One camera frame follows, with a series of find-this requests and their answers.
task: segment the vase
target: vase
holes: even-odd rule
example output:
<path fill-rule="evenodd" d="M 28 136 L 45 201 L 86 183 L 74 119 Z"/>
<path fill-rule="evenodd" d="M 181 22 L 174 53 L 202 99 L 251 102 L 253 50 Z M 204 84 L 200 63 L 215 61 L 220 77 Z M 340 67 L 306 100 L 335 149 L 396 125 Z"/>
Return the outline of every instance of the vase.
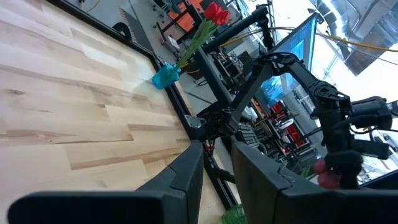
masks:
<path fill-rule="evenodd" d="M 163 90 L 180 79 L 179 69 L 176 65 L 166 63 L 153 77 L 152 83 L 156 88 Z"/>

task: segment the computer monitor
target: computer monitor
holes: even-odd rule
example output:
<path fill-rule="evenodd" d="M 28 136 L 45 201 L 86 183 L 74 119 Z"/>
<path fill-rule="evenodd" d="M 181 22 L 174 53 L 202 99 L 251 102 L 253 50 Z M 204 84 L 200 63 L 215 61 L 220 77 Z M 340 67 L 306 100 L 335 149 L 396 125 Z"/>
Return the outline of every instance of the computer monitor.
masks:
<path fill-rule="evenodd" d="M 291 32 L 286 38 L 279 42 L 270 53 L 290 52 L 295 54 L 310 71 L 312 67 L 313 49 L 315 34 L 317 30 L 318 14 L 312 14 L 298 28 Z M 272 77 L 261 85 L 257 93 L 258 98 L 268 100 L 268 105 L 273 106 L 280 101 L 286 94 L 297 88 L 299 83 L 286 73 L 279 77 Z"/>

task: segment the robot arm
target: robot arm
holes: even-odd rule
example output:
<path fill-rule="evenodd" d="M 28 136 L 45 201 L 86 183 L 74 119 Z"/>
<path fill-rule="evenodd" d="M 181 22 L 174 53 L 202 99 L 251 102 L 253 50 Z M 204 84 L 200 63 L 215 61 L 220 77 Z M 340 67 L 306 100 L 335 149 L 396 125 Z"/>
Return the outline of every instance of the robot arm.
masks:
<path fill-rule="evenodd" d="M 294 54 L 268 54 L 254 62 L 252 76 L 231 103 L 231 112 L 224 125 L 218 126 L 220 132 L 234 133 L 243 109 L 261 84 L 272 76 L 284 73 L 290 73 L 301 84 L 315 105 L 311 117 L 319 118 L 322 126 L 322 144 L 328 149 L 326 165 L 340 173 L 343 189 L 357 189 L 356 176 L 361 171 L 363 162 L 361 155 L 387 159 L 389 146 L 355 139 L 350 132 L 350 125 L 357 128 L 377 126 L 379 129 L 390 129 L 392 115 L 386 102 L 378 96 L 351 102 L 349 96 L 312 75 Z"/>

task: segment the wooden table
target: wooden table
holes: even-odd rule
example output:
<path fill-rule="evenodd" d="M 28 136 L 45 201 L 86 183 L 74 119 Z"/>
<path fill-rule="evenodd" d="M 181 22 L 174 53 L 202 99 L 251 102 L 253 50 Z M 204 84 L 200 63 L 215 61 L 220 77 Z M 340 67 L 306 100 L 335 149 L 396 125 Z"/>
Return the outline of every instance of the wooden table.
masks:
<path fill-rule="evenodd" d="M 190 144 L 143 55 L 40 0 L 0 1 L 0 30 L 0 223 L 39 190 L 134 190 Z M 200 223 L 223 213 L 205 174 Z"/>

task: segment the red rose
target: red rose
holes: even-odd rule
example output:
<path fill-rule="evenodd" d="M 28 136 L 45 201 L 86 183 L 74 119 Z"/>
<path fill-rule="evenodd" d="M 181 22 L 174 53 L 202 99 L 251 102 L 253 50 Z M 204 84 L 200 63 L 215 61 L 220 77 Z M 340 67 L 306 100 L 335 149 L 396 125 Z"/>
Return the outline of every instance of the red rose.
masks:
<path fill-rule="evenodd" d="M 205 18 L 213 21 L 216 25 L 224 26 L 229 22 L 229 12 L 222 11 L 221 6 L 212 2 L 205 11 Z"/>
<path fill-rule="evenodd" d="M 216 19 L 213 21 L 219 26 L 225 26 L 229 22 L 229 12 L 221 11 L 219 14 L 217 14 Z"/>
<path fill-rule="evenodd" d="M 221 12 L 221 6 L 217 5 L 216 3 L 212 2 L 209 7 L 205 11 L 205 18 L 214 21 L 214 18 Z"/>

